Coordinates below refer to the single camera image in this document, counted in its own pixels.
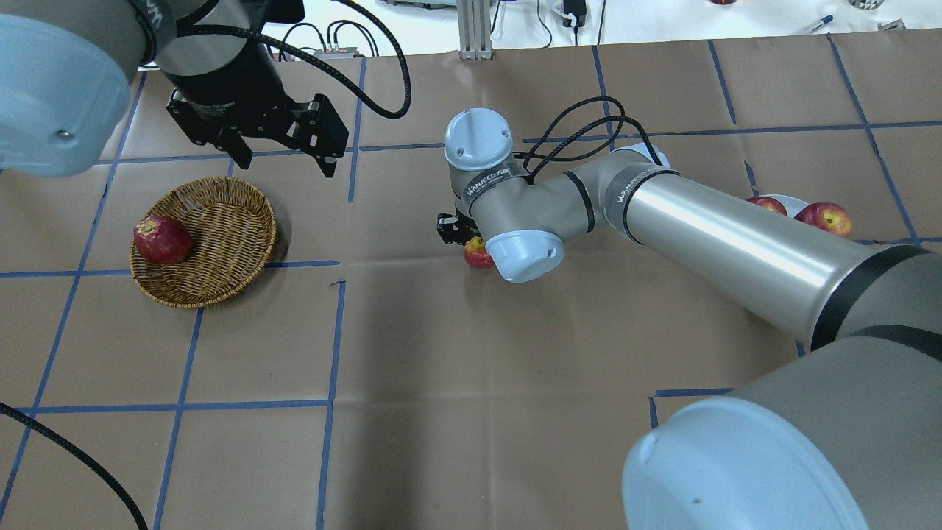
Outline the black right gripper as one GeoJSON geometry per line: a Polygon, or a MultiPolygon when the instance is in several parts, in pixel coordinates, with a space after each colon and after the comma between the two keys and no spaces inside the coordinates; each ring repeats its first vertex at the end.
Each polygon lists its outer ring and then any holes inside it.
{"type": "Polygon", "coordinates": [[[441,213],[436,219],[436,232],[444,244],[464,246],[475,238],[475,222],[461,212],[441,213]]]}

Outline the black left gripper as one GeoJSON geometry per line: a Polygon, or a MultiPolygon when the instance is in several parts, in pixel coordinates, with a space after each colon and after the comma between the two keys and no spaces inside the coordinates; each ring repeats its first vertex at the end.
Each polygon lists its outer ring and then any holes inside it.
{"type": "Polygon", "coordinates": [[[216,105],[199,105],[174,93],[167,111],[189,141],[211,144],[229,155],[241,170],[248,170],[252,163],[252,149],[244,139],[262,138],[310,155],[324,177],[333,178],[349,140],[346,124],[330,98],[322,93],[307,102],[286,96],[269,104],[216,105]]]}

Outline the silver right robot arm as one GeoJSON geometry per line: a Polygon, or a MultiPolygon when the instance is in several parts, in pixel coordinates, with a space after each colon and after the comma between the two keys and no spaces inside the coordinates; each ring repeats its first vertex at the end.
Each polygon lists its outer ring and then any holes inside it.
{"type": "Polygon", "coordinates": [[[941,261],[865,246],[690,181],[649,141],[545,182],[507,121],[445,128],[459,222],[519,284],[610,225],[704,279],[807,354],[650,430],[623,465],[630,529],[938,529],[941,261]]]}

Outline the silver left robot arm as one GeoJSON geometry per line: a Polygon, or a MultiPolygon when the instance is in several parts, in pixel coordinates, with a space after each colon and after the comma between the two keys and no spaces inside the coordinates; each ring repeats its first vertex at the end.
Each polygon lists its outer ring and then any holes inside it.
{"type": "Polygon", "coordinates": [[[248,168],[247,138],[315,158],[326,177],[349,131],[326,95],[296,102],[262,41],[300,1],[4,1],[2,168],[34,177],[88,170],[124,117],[141,65],[174,85],[167,111],[193,144],[248,168]]]}

